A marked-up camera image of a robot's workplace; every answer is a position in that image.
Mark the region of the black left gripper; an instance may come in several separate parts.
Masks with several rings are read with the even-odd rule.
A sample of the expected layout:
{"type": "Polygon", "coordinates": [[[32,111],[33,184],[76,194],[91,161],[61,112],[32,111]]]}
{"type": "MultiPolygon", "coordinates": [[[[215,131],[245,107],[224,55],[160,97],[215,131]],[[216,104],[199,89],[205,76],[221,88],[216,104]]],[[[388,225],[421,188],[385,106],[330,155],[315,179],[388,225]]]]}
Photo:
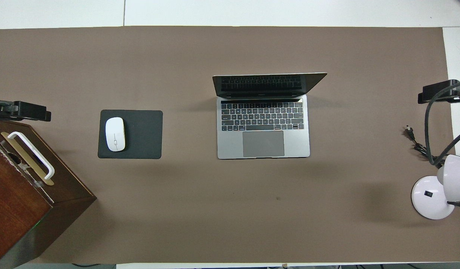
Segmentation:
{"type": "MultiPolygon", "coordinates": [[[[34,121],[51,121],[52,113],[47,110],[46,106],[37,105],[28,102],[15,102],[18,107],[15,112],[15,117],[18,121],[34,120],[34,121]]],[[[13,102],[0,100],[0,119],[9,119],[14,111],[15,105],[13,102]]]]}

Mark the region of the silver laptop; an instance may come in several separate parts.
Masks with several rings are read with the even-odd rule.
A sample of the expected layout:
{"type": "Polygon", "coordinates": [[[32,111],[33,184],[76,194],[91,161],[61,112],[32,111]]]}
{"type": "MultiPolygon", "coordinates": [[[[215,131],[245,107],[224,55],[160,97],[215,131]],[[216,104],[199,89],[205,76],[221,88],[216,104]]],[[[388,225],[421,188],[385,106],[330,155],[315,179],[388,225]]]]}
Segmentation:
{"type": "Polygon", "coordinates": [[[309,157],[307,93],[326,75],[214,75],[218,158],[309,157]]]}

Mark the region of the white computer mouse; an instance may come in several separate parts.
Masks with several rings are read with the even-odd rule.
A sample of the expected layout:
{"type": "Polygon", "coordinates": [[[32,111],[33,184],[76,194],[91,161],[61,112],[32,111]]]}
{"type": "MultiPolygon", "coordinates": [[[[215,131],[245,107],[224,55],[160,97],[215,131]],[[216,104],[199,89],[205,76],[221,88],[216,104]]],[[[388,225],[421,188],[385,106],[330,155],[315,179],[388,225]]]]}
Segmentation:
{"type": "Polygon", "coordinates": [[[121,117],[112,117],[106,121],[105,141],[112,152],[120,152],[126,148],[125,126],[121,117]]]}

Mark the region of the dark brown wooden box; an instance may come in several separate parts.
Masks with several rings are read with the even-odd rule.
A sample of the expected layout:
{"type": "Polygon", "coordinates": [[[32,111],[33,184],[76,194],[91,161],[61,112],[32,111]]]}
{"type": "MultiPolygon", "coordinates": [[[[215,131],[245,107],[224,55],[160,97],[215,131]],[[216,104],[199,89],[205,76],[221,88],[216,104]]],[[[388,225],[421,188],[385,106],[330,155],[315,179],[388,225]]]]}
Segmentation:
{"type": "MultiPolygon", "coordinates": [[[[34,153],[16,142],[48,172],[34,153]]],[[[94,201],[95,195],[28,124],[0,120],[0,269],[40,256],[94,201]],[[23,133],[55,169],[47,185],[5,135],[23,133]]]]}

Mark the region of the white desk lamp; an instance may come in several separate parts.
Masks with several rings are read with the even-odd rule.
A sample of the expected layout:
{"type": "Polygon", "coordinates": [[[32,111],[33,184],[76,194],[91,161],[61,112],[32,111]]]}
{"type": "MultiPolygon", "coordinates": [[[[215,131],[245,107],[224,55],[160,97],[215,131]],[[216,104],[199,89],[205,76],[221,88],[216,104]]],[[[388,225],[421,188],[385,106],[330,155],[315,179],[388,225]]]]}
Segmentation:
{"type": "Polygon", "coordinates": [[[423,217],[440,220],[460,207],[460,156],[449,155],[436,176],[420,178],[411,191],[415,210],[423,217]]]}

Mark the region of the black mouse pad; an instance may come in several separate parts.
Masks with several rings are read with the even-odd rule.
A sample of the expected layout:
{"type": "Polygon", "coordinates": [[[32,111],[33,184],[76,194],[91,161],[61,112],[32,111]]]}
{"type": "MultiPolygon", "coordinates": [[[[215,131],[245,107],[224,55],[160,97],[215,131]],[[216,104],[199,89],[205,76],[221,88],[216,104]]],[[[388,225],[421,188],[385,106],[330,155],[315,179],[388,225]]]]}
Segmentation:
{"type": "Polygon", "coordinates": [[[158,160],[162,156],[163,112],[160,110],[104,109],[100,114],[99,158],[158,160]],[[121,118],[116,128],[123,130],[123,149],[111,150],[117,139],[107,132],[107,122],[121,118]]]}

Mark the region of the brown paper table mat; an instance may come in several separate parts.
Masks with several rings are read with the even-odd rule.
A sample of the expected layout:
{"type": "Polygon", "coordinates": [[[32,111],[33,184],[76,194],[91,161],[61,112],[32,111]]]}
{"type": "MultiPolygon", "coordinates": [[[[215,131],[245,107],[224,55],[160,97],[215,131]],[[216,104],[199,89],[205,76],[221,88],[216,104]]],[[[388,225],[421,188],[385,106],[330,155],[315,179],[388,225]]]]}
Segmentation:
{"type": "Polygon", "coordinates": [[[411,204],[434,174],[423,86],[448,78],[441,28],[0,30],[0,99],[97,197],[42,263],[460,262],[460,210],[411,204]],[[327,72],[307,95],[310,157],[220,160],[213,75],[327,72]],[[163,112],[158,160],[99,158],[104,109],[163,112]]]}

